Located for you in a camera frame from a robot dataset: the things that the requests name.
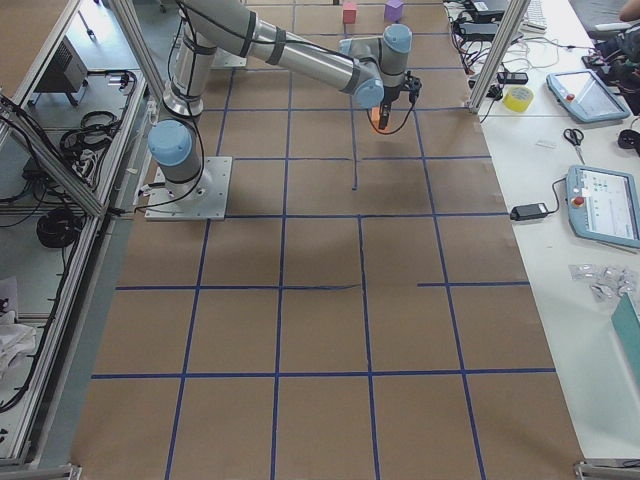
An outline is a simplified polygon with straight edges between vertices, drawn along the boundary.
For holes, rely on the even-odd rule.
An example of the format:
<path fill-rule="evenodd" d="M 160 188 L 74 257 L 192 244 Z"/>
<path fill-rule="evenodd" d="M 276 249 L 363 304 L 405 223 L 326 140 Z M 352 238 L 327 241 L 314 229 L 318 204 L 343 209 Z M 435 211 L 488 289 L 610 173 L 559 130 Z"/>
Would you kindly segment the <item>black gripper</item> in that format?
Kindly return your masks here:
<path fill-rule="evenodd" d="M 407 75 L 402 74 L 383 81 L 384 97 L 379 107 L 378 129 L 386 130 L 389 123 L 391 105 L 398 100 L 400 94 L 408 90 Z"/>

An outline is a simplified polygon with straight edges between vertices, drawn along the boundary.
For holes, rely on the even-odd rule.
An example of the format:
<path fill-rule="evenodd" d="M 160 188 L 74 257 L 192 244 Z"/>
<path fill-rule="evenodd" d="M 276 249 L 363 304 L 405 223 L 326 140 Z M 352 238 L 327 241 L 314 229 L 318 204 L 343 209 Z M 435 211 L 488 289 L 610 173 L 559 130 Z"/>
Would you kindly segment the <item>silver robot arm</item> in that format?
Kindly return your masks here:
<path fill-rule="evenodd" d="M 172 80 L 163 88 L 163 114 L 196 119 L 216 52 L 255 57 L 299 73 L 354 98 L 359 107 L 377 108 L 374 125 L 383 135 L 392 105 L 406 92 L 415 104 L 422 84 L 408 68 L 412 31 L 391 24 L 378 36 L 343 39 L 332 50 L 273 25 L 238 1 L 179 1 L 184 37 Z"/>

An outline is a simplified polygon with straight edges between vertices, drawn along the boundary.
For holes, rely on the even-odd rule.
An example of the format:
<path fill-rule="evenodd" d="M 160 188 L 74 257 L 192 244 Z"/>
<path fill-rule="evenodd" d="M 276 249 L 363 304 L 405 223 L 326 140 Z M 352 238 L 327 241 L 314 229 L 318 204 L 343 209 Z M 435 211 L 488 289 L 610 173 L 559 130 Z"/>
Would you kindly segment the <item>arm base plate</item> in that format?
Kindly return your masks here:
<path fill-rule="evenodd" d="M 157 168 L 154 181 L 163 186 L 151 191 L 151 206 L 146 208 L 145 218 L 149 221 L 223 221 L 232 164 L 231 157 L 206 157 L 202 176 L 185 184 L 167 182 L 162 170 Z"/>

